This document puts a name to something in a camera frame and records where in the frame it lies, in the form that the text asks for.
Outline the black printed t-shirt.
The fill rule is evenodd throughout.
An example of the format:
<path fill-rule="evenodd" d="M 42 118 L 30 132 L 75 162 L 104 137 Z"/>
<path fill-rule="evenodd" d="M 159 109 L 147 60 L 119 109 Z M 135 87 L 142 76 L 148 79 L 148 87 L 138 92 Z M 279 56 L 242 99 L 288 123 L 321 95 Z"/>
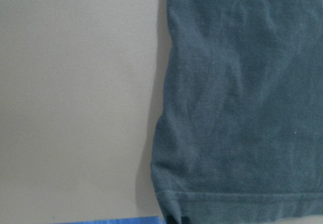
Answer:
<path fill-rule="evenodd" d="M 167 223 L 322 215 L 322 0 L 167 0 L 151 178 Z"/>

